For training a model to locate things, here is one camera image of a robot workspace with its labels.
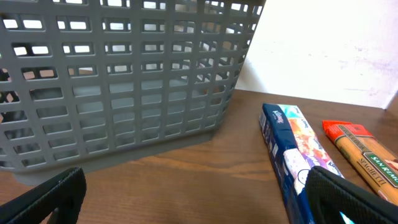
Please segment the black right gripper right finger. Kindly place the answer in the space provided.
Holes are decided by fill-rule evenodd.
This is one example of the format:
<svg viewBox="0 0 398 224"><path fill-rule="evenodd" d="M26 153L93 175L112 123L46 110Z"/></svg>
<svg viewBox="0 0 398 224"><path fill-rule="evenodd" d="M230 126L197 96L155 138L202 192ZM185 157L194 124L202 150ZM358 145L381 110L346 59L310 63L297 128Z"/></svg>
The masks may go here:
<svg viewBox="0 0 398 224"><path fill-rule="evenodd" d="M320 167L310 169L305 193L315 223L397 223L397 206Z"/></svg>

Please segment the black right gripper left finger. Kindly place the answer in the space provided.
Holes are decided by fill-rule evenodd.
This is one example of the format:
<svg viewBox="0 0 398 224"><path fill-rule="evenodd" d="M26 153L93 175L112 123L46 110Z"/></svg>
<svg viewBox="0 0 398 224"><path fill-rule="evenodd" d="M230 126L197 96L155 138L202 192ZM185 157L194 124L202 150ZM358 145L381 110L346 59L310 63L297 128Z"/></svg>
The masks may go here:
<svg viewBox="0 0 398 224"><path fill-rule="evenodd" d="M83 169L69 168L1 205L1 223L76 223L85 194Z"/></svg>

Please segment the blue Kleenex tissue pack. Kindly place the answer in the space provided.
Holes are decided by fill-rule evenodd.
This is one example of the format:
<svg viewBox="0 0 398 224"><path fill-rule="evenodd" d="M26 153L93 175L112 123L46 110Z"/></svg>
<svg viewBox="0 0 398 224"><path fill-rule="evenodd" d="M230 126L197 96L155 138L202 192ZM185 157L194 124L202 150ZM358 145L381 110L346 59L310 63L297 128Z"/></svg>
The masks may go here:
<svg viewBox="0 0 398 224"><path fill-rule="evenodd" d="M296 105L264 103L259 116L262 135L291 223L313 223L305 183L310 169L321 166L342 177Z"/></svg>

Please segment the red San Remo spaghetti pack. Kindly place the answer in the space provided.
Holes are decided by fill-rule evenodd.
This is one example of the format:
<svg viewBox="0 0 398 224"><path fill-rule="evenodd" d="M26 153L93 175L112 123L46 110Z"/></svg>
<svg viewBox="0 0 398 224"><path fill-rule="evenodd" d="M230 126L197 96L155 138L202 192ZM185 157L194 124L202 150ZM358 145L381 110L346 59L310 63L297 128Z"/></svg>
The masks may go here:
<svg viewBox="0 0 398 224"><path fill-rule="evenodd" d="M370 188L397 205L397 156L361 124L324 120L322 127Z"/></svg>

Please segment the grey plastic lattice basket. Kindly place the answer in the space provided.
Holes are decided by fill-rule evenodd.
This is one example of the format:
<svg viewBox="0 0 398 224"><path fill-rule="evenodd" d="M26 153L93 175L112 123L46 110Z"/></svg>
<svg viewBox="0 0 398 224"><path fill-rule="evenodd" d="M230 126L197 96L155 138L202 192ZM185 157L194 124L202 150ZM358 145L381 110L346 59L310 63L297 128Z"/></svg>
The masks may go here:
<svg viewBox="0 0 398 224"><path fill-rule="evenodd" d="M211 139L264 1L1 2L1 170L37 185Z"/></svg>

